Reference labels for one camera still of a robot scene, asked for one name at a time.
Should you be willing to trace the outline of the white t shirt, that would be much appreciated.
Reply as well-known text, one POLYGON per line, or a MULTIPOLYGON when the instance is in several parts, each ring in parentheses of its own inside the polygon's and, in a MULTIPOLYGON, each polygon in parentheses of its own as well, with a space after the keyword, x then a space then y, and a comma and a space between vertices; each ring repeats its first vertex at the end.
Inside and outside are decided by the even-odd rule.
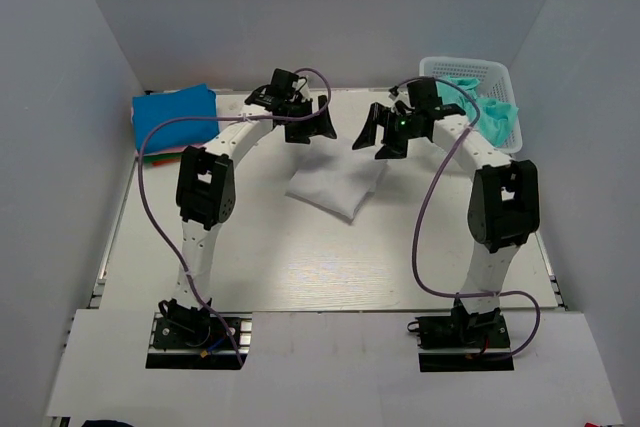
POLYGON ((286 195, 351 223, 386 167, 386 161, 341 143, 314 145, 303 156, 286 195))

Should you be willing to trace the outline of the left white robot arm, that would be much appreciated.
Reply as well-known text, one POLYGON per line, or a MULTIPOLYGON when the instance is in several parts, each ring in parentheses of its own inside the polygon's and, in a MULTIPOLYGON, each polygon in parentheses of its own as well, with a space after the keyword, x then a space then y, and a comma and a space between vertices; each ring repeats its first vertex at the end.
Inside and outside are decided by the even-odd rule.
POLYGON ((337 137, 329 113, 332 93, 314 98, 308 86, 311 72, 275 69, 271 81, 248 95, 220 134, 203 147, 183 151, 176 192, 182 246, 171 305, 196 311, 211 307, 214 249, 235 207, 235 168, 249 151, 279 126, 287 143, 337 137))

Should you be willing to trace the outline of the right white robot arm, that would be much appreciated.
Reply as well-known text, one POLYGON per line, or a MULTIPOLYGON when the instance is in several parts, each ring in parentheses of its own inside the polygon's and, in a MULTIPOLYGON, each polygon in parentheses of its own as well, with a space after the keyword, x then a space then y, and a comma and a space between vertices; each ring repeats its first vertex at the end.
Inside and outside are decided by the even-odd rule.
POLYGON ((410 141, 426 138, 471 179, 467 224, 474 247, 464 284, 453 296, 465 312, 453 318, 451 331, 459 343, 472 346, 488 332, 483 315, 500 307, 514 257, 539 228, 538 172, 533 162, 516 161, 495 148, 462 107, 444 102, 437 91, 440 83, 428 77, 410 79, 406 100, 393 87, 393 105, 370 106, 353 147, 380 142, 376 159, 403 159, 410 141))

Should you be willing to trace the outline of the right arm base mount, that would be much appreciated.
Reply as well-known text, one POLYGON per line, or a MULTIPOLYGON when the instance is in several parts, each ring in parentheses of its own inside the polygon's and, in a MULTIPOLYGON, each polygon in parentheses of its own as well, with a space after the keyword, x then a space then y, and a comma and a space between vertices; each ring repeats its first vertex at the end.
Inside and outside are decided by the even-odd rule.
POLYGON ((505 319, 462 332, 449 316, 422 316, 407 324, 417 337, 422 373, 508 372, 514 370, 505 319))

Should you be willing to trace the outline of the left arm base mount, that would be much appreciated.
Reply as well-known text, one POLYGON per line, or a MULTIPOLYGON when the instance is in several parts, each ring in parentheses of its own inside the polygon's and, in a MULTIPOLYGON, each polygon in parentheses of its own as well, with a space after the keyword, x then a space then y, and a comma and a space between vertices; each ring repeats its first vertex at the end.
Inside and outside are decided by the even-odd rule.
POLYGON ((154 316, 145 368, 150 370, 237 371, 241 369, 232 342, 216 317, 195 333, 154 316))

